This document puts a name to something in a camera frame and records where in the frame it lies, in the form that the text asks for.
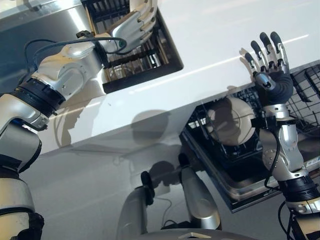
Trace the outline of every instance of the white countertop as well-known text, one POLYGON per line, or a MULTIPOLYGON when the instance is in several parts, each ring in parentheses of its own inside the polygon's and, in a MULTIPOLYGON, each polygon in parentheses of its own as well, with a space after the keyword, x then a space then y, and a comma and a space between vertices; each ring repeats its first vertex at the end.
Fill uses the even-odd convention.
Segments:
MULTIPOLYGON (((133 146, 128 137, 132 134, 125 134, 135 128, 132 123, 152 119, 145 129, 152 131, 153 124, 159 126, 163 121, 156 116, 165 112, 168 117, 161 139, 178 134, 201 100, 251 83, 239 51, 251 52, 250 42, 260 42, 260 32, 280 35, 291 68, 320 59, 319 0, 158 0, 158 6, 184 68, 61 109, 63 114, 39 132, 42 153, 77 146, 80 141, 88 145, 98 139, 102 144, 103 134, 113 136, 119 145, 115 136, 121 134, 133 146)), ((82 95, 91 91, 94 84, 90 84, 82 95)))

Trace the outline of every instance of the white plate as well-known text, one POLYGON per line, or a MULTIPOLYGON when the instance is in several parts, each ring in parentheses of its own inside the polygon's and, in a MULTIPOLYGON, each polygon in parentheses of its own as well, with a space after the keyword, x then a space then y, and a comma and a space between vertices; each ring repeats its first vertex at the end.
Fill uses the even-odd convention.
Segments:
POLYGON ((251 119, 255 118, 254 111, 239 98, 227 97, 215 102, 207 115, 206 129, 223 145, 244 144, 255 132, 255 128, 251 127, 251 119))

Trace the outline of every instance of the wire rack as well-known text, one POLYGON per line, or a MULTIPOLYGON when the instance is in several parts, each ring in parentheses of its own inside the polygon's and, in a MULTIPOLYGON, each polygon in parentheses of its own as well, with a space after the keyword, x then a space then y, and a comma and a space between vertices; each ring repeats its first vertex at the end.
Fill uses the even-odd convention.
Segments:
MULTIPOLYGON (((254 87, 237 92, 231 97, 240 98, 247 102, 255 114, 258 114, 261 109, 261 104, 257 101, 258 93, 254 87)), ((214 123, 211 121, 211 118, 208 117, 208 110, 218 103, 219 100, 204 103, 196 107, 187 124, 191 135, 204 146, 210 155, 218 159, 226 168, 238 165, 239 162, 242 162, 246 158, 257 161, 257 159, 261 157, 262 151, 262 144, 257 131, 254 132, 253 136, 247 142, 241 145, 227 146, 221 143, 214 123), (208 132, 207 125, 213 128, 212 132, 208 132)))
MULTIPOLYGON (((105 33, 108 28, 130 11, 129 0, 82 0, 91 28, 105 33)), ((176 48, 171 41, 159 13, 148 41, 127 54, 108 54, 109 66, 105 69, 106 93, 149 81, 183 68, 176 48)))
POLYGON ((297 128, 306 135, 319 136, 320 64, 291 74, 294 92, 287 102, 290 115, 299 119, 297 128))
MULTIPOLYGON (((308 137, 319 137, 320 130, 320 64, 308 67, 291 75, 294 92, 287 102, 290 115, 298 119, 297 129, 308 137)), ((231 97, 240 98, 248 103, 256 116, 261 114, 262 105, 255 87, 234 93, 231 97)), ((219 141, 215 126, 208 116, 208 110, 217 101, 201 104, 192 113, 187 128, 191 135, 206 149, 209 155, 229 167, 242 164, 252 158, 261 158, 262 145, 257 130, 244 144, 226 146, 219 141), (213 132, 206 125, 211 124, 213 132)))

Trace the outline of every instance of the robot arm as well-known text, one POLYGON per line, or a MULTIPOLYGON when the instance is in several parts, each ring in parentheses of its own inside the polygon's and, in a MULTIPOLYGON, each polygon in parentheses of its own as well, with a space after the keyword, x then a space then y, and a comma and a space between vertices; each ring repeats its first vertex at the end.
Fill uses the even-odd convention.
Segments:
POLYGON ((272 32, 270 37, 275 49, 268 36, 264 32, 260 34, 268 62, 255 41, 251 42, 251 46, 259 64, 248 52, 244 56, 249 62, 264 110, 264 116, 254 119, 252 125, 261 128, 263 164, 277 180, 278 190, 285 196, 285 203, 290 212, 297 219, 300 216, 312 216, 311 225, 314 229, 319 229, 320 193, 304 166, 303 157, 298 149, 295 120, 290 117, 285 104, 293 94, 287 55, 278 34, 272 32))
POLYGON ((41 152, 38 135, 22 127, 42 131, 60 105, 83 89, 103 68, 99 58, 106 53, 124 53, 144 43, 152 33, 157 12, 156 0, 132 0, 131 12, 116 22, 97 48, 94 42, 65 45, 46 57, 29 80, 0 97, 0 240, 39 240, 44 219, 35 213, 27 184, 19 179, 41 152), (118 37, 127 43, 106 40, 118 37))

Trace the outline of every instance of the wire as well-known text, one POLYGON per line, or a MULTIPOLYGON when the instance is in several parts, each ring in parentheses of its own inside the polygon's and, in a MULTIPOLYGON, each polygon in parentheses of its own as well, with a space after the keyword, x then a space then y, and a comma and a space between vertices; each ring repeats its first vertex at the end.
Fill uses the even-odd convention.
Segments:
POLYGON ((265 178, 264 180, 264 186, 267 188, 267 189, 272 189, 272 190, 276 190, 276 191, 280 191, 280 189, 278 187, 272 187, 272 186, 268 186, 268 181, 272 175, 272 172, 274 171, 275 169, 275 166, 276 166, 276 163, 277 163, 277 160, 278 160, 278 157, 279 157, 279 153, 280 153, 280 141, 279 141, 279 138, 278 138, 278 135, 275 131, 270 131, 270 133, 272 133, 272 135, 274 136, 275 138, 275 141, 276 141, 276 151, 275 151, 275 156, 274 156, 274 159, 273 159, 273 162, 272 162, 272 165, 271 165, 271 168, 268 172, 268 175, 267 177, 265 178))
POLYGON ((283 202, 281 203, 281 205, 279 206, 279 208, 278 208, 278 221, 279 221, 279 224, 280 224, 282 230, 284 231, 284 233, 285 233, 285 235, 286 235, 286 239, 287 239, 287 240, 294 240, 294 239, 290 236, 290 228, 291 228, 292 216, 293 216, 292 212, 290 212, 290 219, 289 219, 289 224, 288 224, 288 231, 285 229, 285 227, 284 227, 284 225, 283 225, 283 223, 282 223, 282 221, 281 221, 281 210, 282 210, 282 208, 284 207, 285 204, 286 204, 286 202, 283 201, 283 202))
POLYGON ((171 201, 170 199, 161 198, 161 197, 155 197, 155 199, 164 200, 164 201, 169 202, 169 206, 164 210, 163 215, 162 215, 161 225, 164 226, 164 225, 165 225, 165 216, 166 216, 167 211, 168 211, 168 210, 171 208, 171 206, 172 206, 172 201, 171 201))
POLYGON ((286 230, 286 240, 291 240, 293 239, 290 236, 290 229, 291 229, 291 225, 292 225, 292 218, 293 218, 294 214, 290 211, 290 217, 289 217, 289 223, 288 223, 288 228, 286 230))
POLYGON ((167 225, 167 223, 169 223, 169 222, 171 222, 171 223, 175 224, 176 226, 178 226, 178 223, 177 223, 177 222, 169 219, 169 220, 167 220, 167 221, 164 222, 164 224, 162 225, 162 228, 164 228, 164 227, 167 225))
POLYGON ((59 47, 59 46, 65 46, 68 44, 77 44, 77 43, 85 43, 85 42, 97 42, 97 41, 119 41, 121 42, 122 47, 118 48, 118 45, 116 45, 116 51, 112 51, 112 52, 108 52, 105 51, 107 54, 116 54, 119 51, 123 50, 126 46, 127 46, 127 41, 125 41, 122 38, 119 37, 89 37, 89 38, 85 38, 85 39, 77 39, 77 40, 71 40, 71 41, 60 41, 60 42, 56 42, 47 46, 44 46, 40 49, 38 49, 34 55, 33 55, 33 65, 34 65, 34 69, 37 70, 38 69, 38 63, 37 63, 37 57, 40 53, 50 49, 50 48, 54 48, 54 47, 59 47))
POLYGON ((44 38, 38 38, 38 39, 33 39, 31 41, 28 41, 24 47, 23 47, 23 56, 24 56, 24 64, 25 64, 25 68, 26 68, 26 73, 20 77, 18 84, 20 85, 26 78, 26 76, 28 76, 30 74, 30 67, 29 67, 29 61, 28 61, 28 56, 27 56, 27 49, 28 47, 36 42, 49 42, 49 43, 56 43, 56 41, 53 40, 49 40, 49 39, 44 39, 44 38))

